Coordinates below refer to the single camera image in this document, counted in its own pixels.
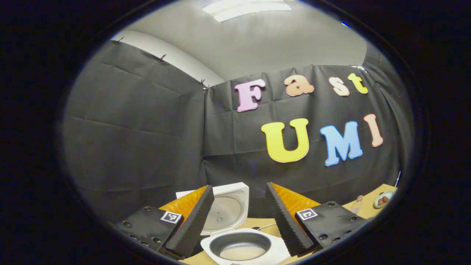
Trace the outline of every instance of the foam letter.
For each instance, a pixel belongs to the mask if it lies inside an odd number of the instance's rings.
[[[327,141],[328,158],[325,161],[326,166],[333,166],[340,161],[335,152],[336,150],[339,152],[343,161],[347,159],[349,149],[350,159],[357,158],[363,154],[363,150],[360,148],[357,127],[357,122],[347,122],[347,124],[345,124],[345,137],[342,137],[337,128],[332,125],[321,129],[321,134],[325,136],[325,140]]]
[[[378,129],[378,124],[376,123],[376,115],[368,114],[363,119],[370,126],[371,136],[373,137],[373,142],[371,142],[371,145],[373,147],[380,146],[383,142],[383,139],[381,137],[380,130]]]
[[[290,125],[296,129],[298,136],[298,148],[293,151],[287,151],[283,144],[283,123],[269,123],[262,126],[262,132],[267,137],[268,155],[276,162],[287,163],[298,161],[309,151],[309,139],[306,125],[309,123],[307,119],[294,119]]]
[[[314,91],[314,86],[303,75],[292,75],[284,80],[284,84],[287,85],[286,93],[292,97]]]
[[[252,101],[252,97],[255,99],[262,98],[262,92],[260,87],[265,87],[265,81],[262,79],[257,79],[255,81],[250,81],[247,83],[238,84],[234,88],[239,91],[239,102],[240,106],[237,108],[238,112],[244,112],[247,110],[253,110],[259,107],[257,102]]]
[[[333,90],[335,93],[337,93],[337,95],[342,97],[350,95],[350,91],[346,86],[343,85],[342,79],[338,77],[331,77],[329,78],[329,83],[333,86]]]
[[[361,77],[356,76],[354,73],[349,75],[349,80],[353,82],[358,91],[362,94],[368,93],[368,89],[361,84]]]

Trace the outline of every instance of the wooden table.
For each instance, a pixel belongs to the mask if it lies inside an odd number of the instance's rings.
[[[379,186],[377,189],[375,189],[374,191],[364,195],[363,196],[363,204],[362,204],[362,207],[360,208],[358,216],[362,217],[362,218],[365,218],[365,219],[370,218],[372,216],[376,216],[382,209],[382,208],[376,209],[373,206],[373,203],[376,200],[376,198],[378,198],[378,196],[380,195],[381,192],[386,192],[386,191],[390,191],[390,190],[396,191],[396,189],[397,189],[396,187],[383,184],[383,185]],[[347,203],[347,204],[343,205],[343,207],[350,210],[350,208],[351,208],[351,206],[353,205],[354,202],[355,201]],[[262,226],[269,225],[269,224],[274,224],[274,223],[275,223],[275,220],[273,218],[247,218],[245,223],[243,225],[239,226],[237,229],[262,227]],[[261,229],[261,231],[264,232],[264,233],[267,233],[267,234],[270,234],[270,235],[277,236],[277,237],[281,238],[280,231],[278,230],[278,226],[276,224],[272,225],[272,226],[269,226],[269,227],[266,227],[266,228],[263,228],[263,229]],[[310,254],[307,254],[307,255],[302,256],[302,257],[297,257],[297,256],[289,257],[284,262],[280,263],[280,265],[289,264],[289,263],[294,262],[296,260],[305,258],[308,255],[310,255]],[[204,251],[202,251],[202,252],[200,252],[200,253],[192,256],[192,257],[181,260],[181,261],[183,263],[190,264],[190,265],[201,265],[201,264],[204,264],[204,265],[218,265]]]

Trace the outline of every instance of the ceiling light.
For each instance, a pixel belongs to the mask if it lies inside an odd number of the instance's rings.
[[[203,8],[204,12],[219,22],[246,14],[275,10],[291,8],[283,0],[221,0]]]

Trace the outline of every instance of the blue letter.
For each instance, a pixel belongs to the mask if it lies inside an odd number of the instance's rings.
[[[350,159],[357,158],[363,154],[363,150],[360,148],[357,127],[357,122],[347,122],[347,124],[345,124],[345,137],[340,135],[340,132],[335,126],[329,125],[321,129],[321,134],[325,136],[325,140],[327,141],[328,158],[325,161],[326,166],[333,166],[340,161],[335,153],[336,149],[343,161],[347,159],[349,148]]]

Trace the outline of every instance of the plate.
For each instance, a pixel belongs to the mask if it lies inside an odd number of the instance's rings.
[[[391,200],[391,198],[392,198],[393,195],[394,195],[394,192],[393,192],[392,190],[381,193],[381,194],[379,195],[379,197],[376,198],[376,200],[374,201],[373,206],[374,206],[375,208],[382,208],[382,207],[384,207],[386,204],[389,203],[389,201],[388,201],[387,203],[383,204],[383,205],[378,205],[378,201],[379,201],[381,198],[383,198],[384,196],[388,197],[388,199]]]

